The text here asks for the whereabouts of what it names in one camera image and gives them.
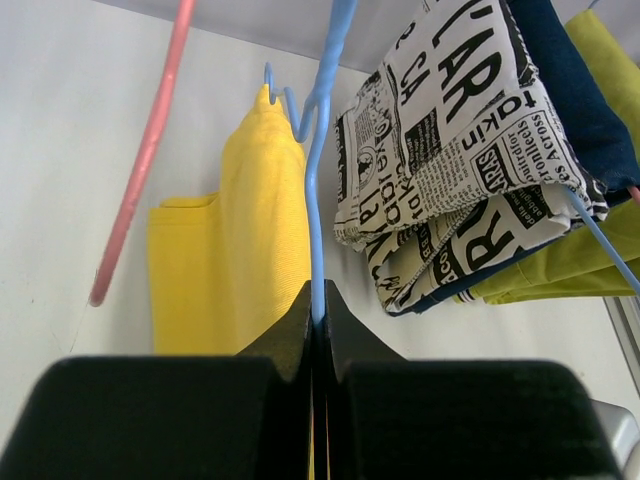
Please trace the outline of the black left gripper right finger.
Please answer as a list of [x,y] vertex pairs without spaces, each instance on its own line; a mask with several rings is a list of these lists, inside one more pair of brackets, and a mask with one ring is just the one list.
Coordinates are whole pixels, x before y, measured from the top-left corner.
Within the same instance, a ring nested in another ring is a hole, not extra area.
[[408,360],[325,284],[333,479],[618,479],[588,394],[546,360]]

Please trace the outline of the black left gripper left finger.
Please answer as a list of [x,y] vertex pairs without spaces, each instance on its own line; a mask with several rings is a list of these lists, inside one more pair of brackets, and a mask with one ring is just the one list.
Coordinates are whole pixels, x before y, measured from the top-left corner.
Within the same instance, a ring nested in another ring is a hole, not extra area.
[[47,369],[5,479],[304,479],[310,290],[232,356],[74,357]]

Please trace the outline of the yellow trousers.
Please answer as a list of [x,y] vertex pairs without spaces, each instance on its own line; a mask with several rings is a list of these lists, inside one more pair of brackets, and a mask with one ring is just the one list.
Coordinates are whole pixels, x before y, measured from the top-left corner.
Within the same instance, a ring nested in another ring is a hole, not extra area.
[[289,310],[311,276],[305,167],[263,86],[224,146],[218,190],[150,211],[155,353],[234,355]]

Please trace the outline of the black white print trousers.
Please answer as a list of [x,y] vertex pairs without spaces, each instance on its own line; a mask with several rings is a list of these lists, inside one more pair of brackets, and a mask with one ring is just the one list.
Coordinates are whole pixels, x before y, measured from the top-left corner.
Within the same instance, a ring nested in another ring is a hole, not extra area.
[[400,315],[604,219],[503,1],[424,1],[336,121],[337,240]]

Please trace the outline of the blue hanger of print trousers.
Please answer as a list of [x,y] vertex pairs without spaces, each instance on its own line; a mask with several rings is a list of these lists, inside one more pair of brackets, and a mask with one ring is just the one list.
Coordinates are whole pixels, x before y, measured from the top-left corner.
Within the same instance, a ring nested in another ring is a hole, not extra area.
[[584,205],[581,199],[577,196],[577,194],[572,191],[569,187],[564,186],[564,195],[574,208],[574,210],[578,213],[583,223],[587,226],[587,228],[591,231],[594,238],[601,245],[603,250],[612,260],[613,264],[616,266],[619,273],[622,277],[627,281],[631,289],[634,291],[635,295],[639,295],[639,279],[629,268],[625,260],[620,256],[615,247],[610,243],[609,239],[602,232],[596,222],[592,219],[591,215],[584,208]]

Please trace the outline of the blue hanger of yellow trousers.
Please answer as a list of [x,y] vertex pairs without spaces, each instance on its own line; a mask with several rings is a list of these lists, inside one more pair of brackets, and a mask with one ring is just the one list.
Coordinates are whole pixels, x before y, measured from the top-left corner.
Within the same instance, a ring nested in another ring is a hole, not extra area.
[[264,68],[264,83],[269,87],[269,101],[283,96],[291,131],[296,142],[311,141],[304,176],[304,195],[307,210],[311,252],[311,318],[319,325],[326,314],[324,244],[318,202],[318,169],[329,130],[331,94],[344,49],[357,8],[356,0],[334,0],[329,26],[320,57],[313,88],[305,99],[303,110],[297,110],[294,92],[289,87],[278,89],[274,83],[272,66]]

